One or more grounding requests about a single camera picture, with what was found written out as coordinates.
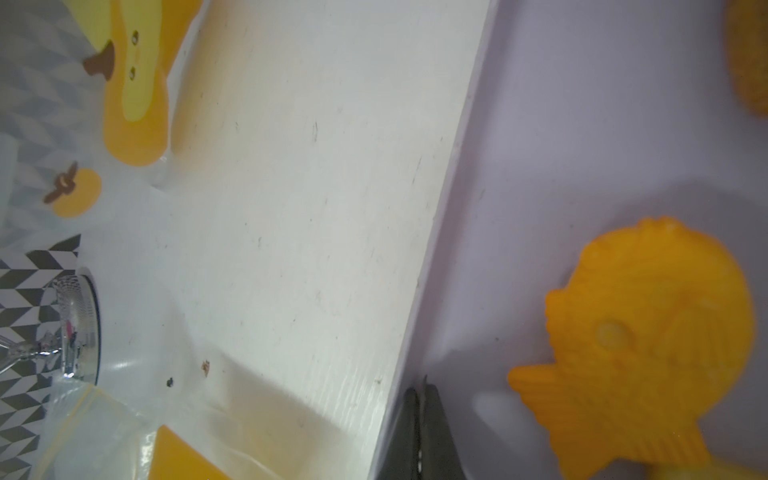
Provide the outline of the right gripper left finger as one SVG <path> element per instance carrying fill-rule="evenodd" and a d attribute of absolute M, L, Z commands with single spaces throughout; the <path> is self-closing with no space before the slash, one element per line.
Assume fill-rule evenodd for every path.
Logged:
<path fill-rule="evenodd" d="M 420 477 L 420 401 L 414 388 L 405 391 L 390 431 L 377 480 Z"/>

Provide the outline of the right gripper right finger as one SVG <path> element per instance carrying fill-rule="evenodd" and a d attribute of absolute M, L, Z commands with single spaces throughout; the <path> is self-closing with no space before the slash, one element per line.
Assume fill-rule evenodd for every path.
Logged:
<path fill-rule="evenodd" d="M 465 480 L 438 388 L 427 378 L 420 386 L 419 400 L 421 479 Z"/>

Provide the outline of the orange fish shaped cookie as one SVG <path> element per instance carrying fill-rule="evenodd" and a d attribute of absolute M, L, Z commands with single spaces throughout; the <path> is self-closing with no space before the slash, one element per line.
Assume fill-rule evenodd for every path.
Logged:
<path fill-rule="evenodd" d="M 748 283 L 721 242 L 672 217 L 605 233 L 547 294 L 545 315 L 553 361 L 507 378 L 564 478 L 618 459 L 711 462 L 698 422 L 740 378 L 756 337 Z"/>

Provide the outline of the lavender plastic tray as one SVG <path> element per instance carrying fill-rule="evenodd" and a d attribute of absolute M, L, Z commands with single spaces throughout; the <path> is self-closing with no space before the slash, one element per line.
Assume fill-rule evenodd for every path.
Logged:
<path fill-rule="evenodd" d="M 758 333 L 702 421 L 710 450 L 767 466 L 767 123 L 737 101 L 721 1 L 496 1 L 373 457 L 403 392 L 435 384 L 471 479 L 555 479 L 506 380 L 545 363 L 546 294 L 584 246 L 672 216 L 738 259 Z"/>

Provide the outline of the duck print resealable bag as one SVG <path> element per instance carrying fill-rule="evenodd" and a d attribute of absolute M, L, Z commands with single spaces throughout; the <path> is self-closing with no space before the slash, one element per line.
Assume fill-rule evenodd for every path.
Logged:
<path fill-rule="evenodd" d="M 1 5 L 1 247 L 114 219 L 172 157 L 203 1 Z"/>

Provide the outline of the duck print bag upper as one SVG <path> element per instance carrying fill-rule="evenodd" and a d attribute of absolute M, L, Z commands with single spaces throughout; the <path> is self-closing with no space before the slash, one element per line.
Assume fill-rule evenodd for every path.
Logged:
<path fill-rule="evenodd" d="M 33 479 L 366 479 L 364 444 L 263 386 L 174 387 L 144 408 L 55 381 Z"/>

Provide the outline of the brown heart cookie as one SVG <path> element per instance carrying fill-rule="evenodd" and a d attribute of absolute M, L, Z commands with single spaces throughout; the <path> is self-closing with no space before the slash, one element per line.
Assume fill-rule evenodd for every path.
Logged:
<path fill-rule="evenodd" d="M 733 90 L 753 115 L 767 117 L 767 1 L 727 1 L 725 52 Z"/>

